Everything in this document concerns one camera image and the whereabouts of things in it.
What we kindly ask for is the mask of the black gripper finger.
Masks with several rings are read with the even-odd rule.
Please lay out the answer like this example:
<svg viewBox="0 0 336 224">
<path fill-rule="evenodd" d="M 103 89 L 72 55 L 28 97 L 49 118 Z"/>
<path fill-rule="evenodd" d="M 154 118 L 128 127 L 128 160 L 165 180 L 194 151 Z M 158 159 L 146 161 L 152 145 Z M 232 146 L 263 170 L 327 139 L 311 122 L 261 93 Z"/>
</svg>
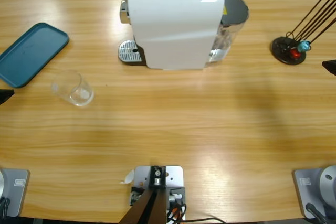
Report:
<svg viewBox="0 0 336 224">
<path fill-rule="evenodd" d="M 336 75 L 336 60 L 323 61 L 322 66 L 331 74 Z"/>
<path fill-rule="evenodd" d="M 14 94 L 15 91 L 12 89 L 0 89 L 0 104 L 5 103 Z"/>
</svg>

